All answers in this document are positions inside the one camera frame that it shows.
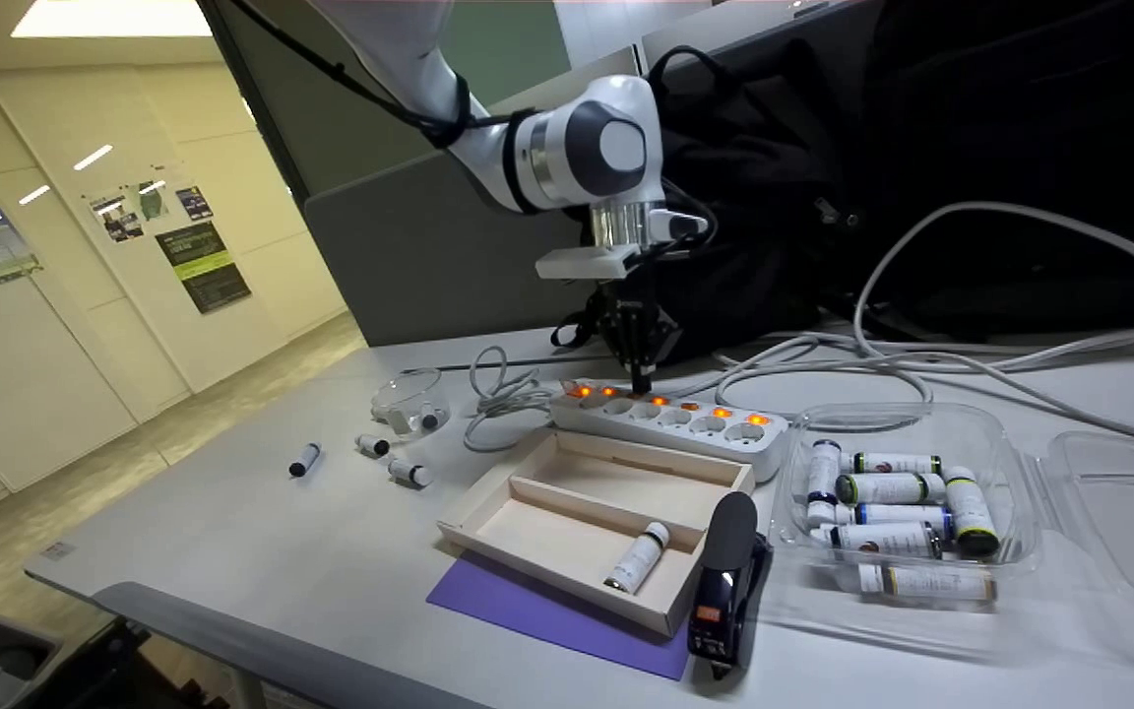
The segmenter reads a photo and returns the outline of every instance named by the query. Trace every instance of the wooden box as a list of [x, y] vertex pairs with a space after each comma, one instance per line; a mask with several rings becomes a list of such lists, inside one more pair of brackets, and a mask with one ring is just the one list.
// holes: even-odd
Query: wooden box
[[[493, 464], [439, 531], [652, 634], [681, 626], [706, 531], [723, 492], [753, 492], [753, 464], [611, 435], [541, 433]], [[636, 594], [607, 575], [648, 521], [669, 546]]]

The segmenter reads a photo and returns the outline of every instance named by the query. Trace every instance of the table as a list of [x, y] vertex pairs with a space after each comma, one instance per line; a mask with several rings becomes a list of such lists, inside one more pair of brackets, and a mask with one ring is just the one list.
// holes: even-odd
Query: table
[[[1026, 598], [1026, 652], [1000, 667], [758, 626], [753, 668], [733, 686], [644, 678], [427, 605], [451, 563], [438, 516], [488, 458], [459, 449], [451, 418], [426, 453], [433, 485], [413, 492], [350, 449], [371, 428], [375, 384], [397, 367], [467, 361], [488, 342], [510, 358], [547, 354], [541, 332], [358, 350], [56, 539], [27, 575], [324, 706], [1134, 706], [1134, 667], [1102, 651], [1057, 590]], [[1134, 361], [1031, 382], [1134, 420]], [[463, 374], [444, 384], [472, 400]], [[772, 379], [738, 399], [909, 395], [887, 379]], [[1077, 428], [969, 389], [937, 399], [997, 412], [1031, 458]], [[535, 425], [541, 418], [518, 418], [505, 433]], [[284, 464], [303, 439], [320, 439], [328, 459], [292, 480]], [[1072, 550], [1053, 531], [1044, 546], [1053, 558]]]

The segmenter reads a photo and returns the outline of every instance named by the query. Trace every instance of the purple mat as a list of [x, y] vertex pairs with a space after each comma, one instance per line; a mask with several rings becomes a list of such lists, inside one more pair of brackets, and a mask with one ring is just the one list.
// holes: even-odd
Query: purple mat
[[688, 663], [688, 622], [665, 643], [643, 638], [467, 556], [444, 569], [426, 601], [669, 680]]

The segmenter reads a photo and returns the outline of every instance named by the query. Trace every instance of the floor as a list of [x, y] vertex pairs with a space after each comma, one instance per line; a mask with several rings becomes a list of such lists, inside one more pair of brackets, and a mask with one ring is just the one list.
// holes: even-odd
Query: floor
[[[284, 347], [280, 354], [102, 446], [98, 453], [68, 464], [62, 472], [32, 485], [27, 492], [0, 500], [0, 614], [14, 626], [62, 643], [68, 651], [87, 643], [93, 628], [107, 626], [107, 614], [34, 580], [23, 580], [23, 558], [32, 558], [39, 546], [57, 539], [87, 516], [102, 513], [142, 480], [154, 480], [173, 459], [198, 453], [226, 425], [244, 420], [300, 382], [354, 354], [358, 347], [367, 342], [358, 325], [341, 316]], [[145, 659], [161, 667], [167, 680], [198, 680], [205, 694], [221, 694], [240, 706], [234, 678], [221, 663], [209, 663], [165, 638], [150, 638]]]

